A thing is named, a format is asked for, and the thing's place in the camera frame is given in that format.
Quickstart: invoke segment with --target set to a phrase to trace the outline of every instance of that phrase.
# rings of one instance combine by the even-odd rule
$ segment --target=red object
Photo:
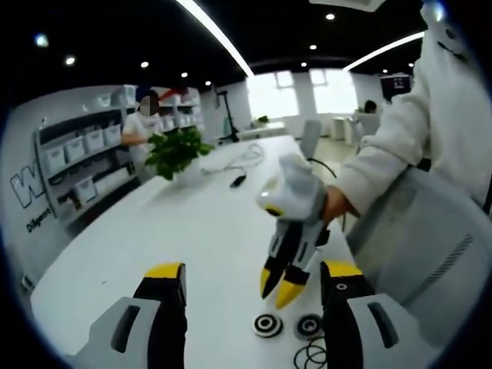
[[[187,93],[188,88],[172,88],[163,95],[159,96],[159,100],[165,100],[166,98],[170,98],[172,95],[186,95]]]

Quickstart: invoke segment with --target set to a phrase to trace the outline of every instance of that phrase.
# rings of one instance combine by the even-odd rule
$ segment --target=white chair
[[[306,121],[301,138],[301,152],[305,158],[313,158],[321,135],[320,121]]]

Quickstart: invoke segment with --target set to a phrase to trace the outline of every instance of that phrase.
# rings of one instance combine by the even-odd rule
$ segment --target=robot hand held by person
[[[266,298],[280,282],[276,306],[293,301],[308,282],[308,265],[317,246],[329,237],[322,213],[327,202],[323,182],[296,154],[280,159],[281,175],[267,181],[257,203],[277,218],[276,231],[261,272],[261,296]]]

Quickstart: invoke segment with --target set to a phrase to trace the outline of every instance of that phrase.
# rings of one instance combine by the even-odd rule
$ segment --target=white jacket
[[[381,127],[344,163],[335,182],[363,214],[430,140],[431,172],[463,188],[480,206],[492,175],[492,107],[476,70],[426,32],[412,91],[394,98]]]

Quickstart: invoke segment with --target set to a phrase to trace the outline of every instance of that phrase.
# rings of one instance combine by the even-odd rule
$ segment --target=person in background
[[[425,0],[427,23],[412,90],[384,108],[377,133],[327,188],[324,220],[364,214],[430,142],[430,172],[464,189],[486,214],[492,204],[492,106],[470,51],[440,2]]]
[[[158,94],[146,88],[135,92],[139,106],[135,113],[129,114],[123,125],[121,144],[130,148],[135,172],[141,183],[145,183],[154,176],[152,169],[145,166],[151,146],[148,139],[153,134],[164,131],[164,125],[159,116]]]
[[[366,114],[376,114],[377,105],[372,100],[367,100],[364,105],[364,113]]]

